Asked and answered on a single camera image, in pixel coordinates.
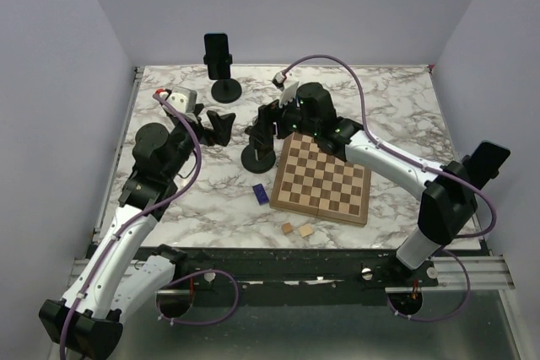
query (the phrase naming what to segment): phone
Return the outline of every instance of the phone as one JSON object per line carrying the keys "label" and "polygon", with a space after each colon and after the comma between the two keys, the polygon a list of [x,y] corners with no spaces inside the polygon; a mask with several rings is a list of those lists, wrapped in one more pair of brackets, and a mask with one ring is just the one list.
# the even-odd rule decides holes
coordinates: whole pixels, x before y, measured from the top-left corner
{"label": "phone", "polygon": [[208,65],[208,77],[212,80],[230,79],[229,39],[225,33],[204,35],[204,63]]}

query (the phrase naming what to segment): small wooden cube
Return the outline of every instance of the small wooden cube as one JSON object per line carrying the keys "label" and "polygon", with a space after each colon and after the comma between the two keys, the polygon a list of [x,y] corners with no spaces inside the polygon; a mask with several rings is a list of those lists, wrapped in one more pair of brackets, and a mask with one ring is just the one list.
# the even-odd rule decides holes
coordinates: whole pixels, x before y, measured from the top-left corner
{"label": "small wooden cube", "polygon": [[290,234],[291,232],[293,232],[294,228],[290,223],[284,223],[281,226],[281,230],[283,231],[283,235],[287,235],[287,234]]}
{"label": "small wooden cube", "polygon": [[302,225],[300,228],[298,228],[300,231],[300,236],[302,238],[307,238],[311,234],[313,234],[313,228],[308,223],[306,225]]}

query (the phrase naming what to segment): white wall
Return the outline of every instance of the white wall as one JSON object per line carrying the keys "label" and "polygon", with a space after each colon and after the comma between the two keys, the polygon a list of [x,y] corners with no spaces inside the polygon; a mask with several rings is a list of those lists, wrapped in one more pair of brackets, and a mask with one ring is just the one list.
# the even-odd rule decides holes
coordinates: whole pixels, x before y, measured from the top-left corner
{"label": "white wall", "polygon": [[471,0],[100,0],[137,64],[202,63],[225,31],[237,62],[327,52],[350,63],[434,63]]}
{"label": "white wall", "polygon": [[46,358],[39,319],[84,252],[132,69],[97,0],[0,0],[0,358]]}
{"label": "white wall", "polygon": [[[461,154],[488,138],[511,149],[487,192],[489,239],[505,253],[530,333],[540,336],[540,0],[472,0],[435,67],[435,89]],[[483,223],[489,220],[484,211]],[[540,341],[535,340],[540,355]]]}

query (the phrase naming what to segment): marble table surface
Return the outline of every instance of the marble table surface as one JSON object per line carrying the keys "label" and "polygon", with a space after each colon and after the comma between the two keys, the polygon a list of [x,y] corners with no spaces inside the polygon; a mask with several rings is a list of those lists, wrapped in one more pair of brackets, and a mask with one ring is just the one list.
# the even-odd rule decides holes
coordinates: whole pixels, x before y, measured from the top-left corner
{"label": "marble table surface", "polygon": [[[184,247],[243,248],[397,248],[416,227],[419,204],[405,190],[376,173],[371,178],[368,223],[360,228],[308,218],[259,206],[252,186],[262,183],[270,196],[276,168],[263,175],[243,169],[240,153],[247,143],[244,129],[257,115],[257,108],[276,99],[274,74],[284,67],[232,67],[232,76],[243,94],[230,105],[210,97],[212,81],[205,66],[147,67],[132,113],[113,188],[101,227],[103,235],[111,223],[122,185],[133,165],[132,147],[138,128],[149,122],[172,125],[152,94],[158,88],[181,85],[198,92],[198,102],[219,114],[236,113],[229,146],[202,147],[202,171],[195,185],[171,204],[161,222],[143,246],[170,244]],[[435,91],[427,67],[355,67],[366,93],[370,129],[377,136],[420,157],[447,162],[453,158]],[[353,79],[340,67],[305,66],[292,71],[301,83],[320,82],[332,95],[339,115],[360,121],[358,90]],[[208,118],[203,112],[203,123]],[[282,142],[276,142],[276,154]],[[187,175],[194,160],[181,171]],[[178,186],[186,180],[178,178]],[[299,227],[310,223],[315,232],[301,238],[298,232],[283,235],[281,225]],[[471,221],[463,232],[474,230]],[[479,249],[476,239],[459,239],[458,249]]]}

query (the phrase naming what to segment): chessboard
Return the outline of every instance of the chessboard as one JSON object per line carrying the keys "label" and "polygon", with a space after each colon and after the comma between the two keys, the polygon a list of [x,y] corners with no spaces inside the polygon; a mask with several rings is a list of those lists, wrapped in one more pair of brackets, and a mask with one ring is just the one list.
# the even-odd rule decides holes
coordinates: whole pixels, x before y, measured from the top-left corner
{"label": "chessboard", "polygon": [[365,225],[371,171],[319,150],[312,137],[285,139],[270,207],[331,221]]}

